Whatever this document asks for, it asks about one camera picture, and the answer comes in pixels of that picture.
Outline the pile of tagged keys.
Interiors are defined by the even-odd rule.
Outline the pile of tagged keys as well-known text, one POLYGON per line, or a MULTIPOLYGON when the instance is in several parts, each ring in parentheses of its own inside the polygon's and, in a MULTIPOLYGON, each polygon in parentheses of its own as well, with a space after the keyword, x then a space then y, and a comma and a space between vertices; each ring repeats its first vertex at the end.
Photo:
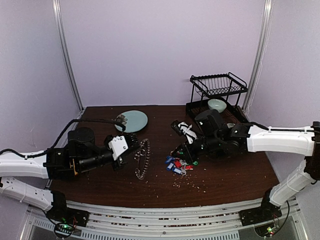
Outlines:
POLYGON ((194 169, 194 166, 197 166, 199 163, 198 161, 194 161, 189 164, 180 158, 168 155, 166 157, 165 164, 167 165, 167 171, 172 171, 173 173, 180 176, 185 176, 187 174, 187 171, 192 171, 194 169))

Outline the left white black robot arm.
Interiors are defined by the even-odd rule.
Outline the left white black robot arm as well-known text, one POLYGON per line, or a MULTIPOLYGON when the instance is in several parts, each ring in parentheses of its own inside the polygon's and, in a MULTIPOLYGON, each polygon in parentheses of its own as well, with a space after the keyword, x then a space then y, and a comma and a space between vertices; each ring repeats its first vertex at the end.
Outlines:
POLYGON ((17 178, 69 180, 105 165, 117 170, 123 165, 124 157, 139 147, 134 133, 109 135, 103 146, 97 146, 94 131, 81 127, 68 132, 67 144, 62 148, 24 154, 5 150, 0 155, 0 193, 67 222, 72 218, 72 211, 63 193, 40 189, 17 178))

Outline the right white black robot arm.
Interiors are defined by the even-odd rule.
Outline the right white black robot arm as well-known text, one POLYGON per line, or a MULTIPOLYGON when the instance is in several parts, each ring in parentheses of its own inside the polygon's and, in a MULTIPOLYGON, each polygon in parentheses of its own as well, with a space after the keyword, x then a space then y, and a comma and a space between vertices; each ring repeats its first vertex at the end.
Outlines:
POLYGON ((261 205, 254 210, 241 212, 255 215, 266 221, 273 216, 280 217, 280 207, 307 185, 320 179, 320 123, 314 121, 304 127, 272 127, 256 122, 236 123, 228 127, 217 110, 206 110, 195 117, 202 135, 197 136, 192 126, 184 121, 174 120, 171 128, 186 141, 175 148, 171 155, 193 164, 199 155, 215 153, 226 156, 242 151, 282 152, 304 156, 300 165, 286 180, 268 189, 261 205))

